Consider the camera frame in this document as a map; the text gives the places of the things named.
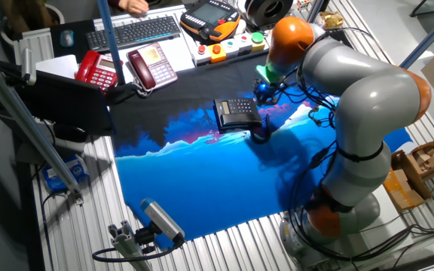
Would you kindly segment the person hand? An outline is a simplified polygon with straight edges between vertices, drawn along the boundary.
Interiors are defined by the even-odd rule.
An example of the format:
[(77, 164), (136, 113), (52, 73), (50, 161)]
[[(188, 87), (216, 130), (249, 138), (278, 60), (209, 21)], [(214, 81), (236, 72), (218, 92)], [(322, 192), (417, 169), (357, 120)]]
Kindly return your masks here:
[(142, 14), (150, 9), (146, 0), (120, 0), (118, 7), (129, 14)]

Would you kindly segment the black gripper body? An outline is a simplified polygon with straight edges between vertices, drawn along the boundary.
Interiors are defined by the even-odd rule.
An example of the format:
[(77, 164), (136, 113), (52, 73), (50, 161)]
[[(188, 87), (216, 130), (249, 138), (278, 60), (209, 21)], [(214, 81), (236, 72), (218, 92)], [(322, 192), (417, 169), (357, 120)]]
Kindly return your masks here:
[(267, 99), (268, 103), (272, 99), (279, 101), (281, 88), (276, 84), (268, 84), (260, 79), (255, 79), (253, 81), (253, 93), (256, 103), (258, 99), (262, 98)]

